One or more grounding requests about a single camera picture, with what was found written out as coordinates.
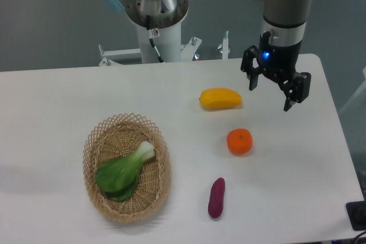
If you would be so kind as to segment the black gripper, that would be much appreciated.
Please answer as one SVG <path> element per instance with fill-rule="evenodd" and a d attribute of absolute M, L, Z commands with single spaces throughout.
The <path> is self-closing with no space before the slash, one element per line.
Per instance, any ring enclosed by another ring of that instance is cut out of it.
<path fill-rule="evenodd" d="M 302 40 L 290 46 L 275 46 L 270 42 L 272 37 L 266 31 L 260 37 L 259 49 L 255 45 L 247 48 L 243 53 L 240 69 L 249 79 L 250 91 L 257 87 L 260 74 L 279 83 L 286 97 L 284 111 L 288 111 L 295 103 L 301 103 L 308 97 L 311 74 L 299 73 L 295 68 Z M 257 67 L 253 65 L 254 59 L 257 59 Z"/>

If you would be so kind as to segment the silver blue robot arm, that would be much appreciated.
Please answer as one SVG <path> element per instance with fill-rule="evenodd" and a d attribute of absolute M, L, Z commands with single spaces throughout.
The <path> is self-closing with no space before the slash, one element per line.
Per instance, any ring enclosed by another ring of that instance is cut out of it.
<path fill-rule="evenodd" d="M 137 29 L 143 63 L 185 61 L 193 58 L 181 47 L 181 23 L 188 0 L 104 0 L 113 10 L 125 11 Z M 263 75 L 285 94 L 284 110 L 309 95 L 311 75 L 296 71 L 312 0 L 262 0 L 260 41 L 246 49 L 241 70 L 250 89 Z"/>

